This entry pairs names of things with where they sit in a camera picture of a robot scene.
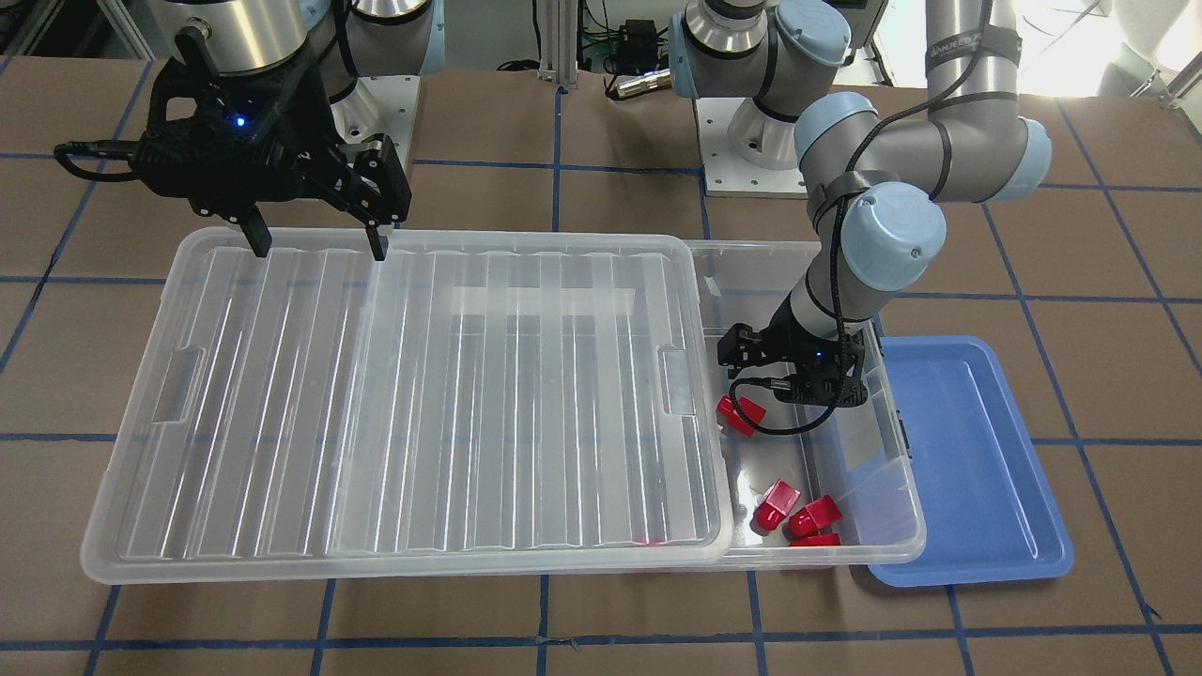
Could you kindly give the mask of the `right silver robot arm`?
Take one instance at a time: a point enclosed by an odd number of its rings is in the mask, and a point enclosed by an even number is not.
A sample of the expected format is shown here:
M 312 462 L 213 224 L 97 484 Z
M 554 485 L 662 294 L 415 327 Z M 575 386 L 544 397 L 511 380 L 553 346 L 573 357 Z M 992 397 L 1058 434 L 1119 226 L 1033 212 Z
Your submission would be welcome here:
M 441 1 L 155 1 L 171 42 L 145 131 L 126 152 L 133 179 L 270 253 L 261 204 L 315 198 L 365 230 L 373 257 L 407 219 L 412 192 L 393 138 L 352 131 L 361 81 L 438 72 Z

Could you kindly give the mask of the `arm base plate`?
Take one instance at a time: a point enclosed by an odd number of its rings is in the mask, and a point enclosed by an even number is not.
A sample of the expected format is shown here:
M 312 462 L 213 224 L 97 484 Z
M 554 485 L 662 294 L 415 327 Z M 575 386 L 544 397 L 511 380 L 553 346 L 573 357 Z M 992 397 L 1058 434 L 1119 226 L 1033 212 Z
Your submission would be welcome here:
M 764 115 L 751 97 L 702 97 L 694 109 L 709 196 L 807 200 L 793 124 Z
M 361 78 L 351 94 L 331 103 L 338 132 L 349 143 L 388 134 L 395 154 L 407 165 L 423 84 L 416 75 Z

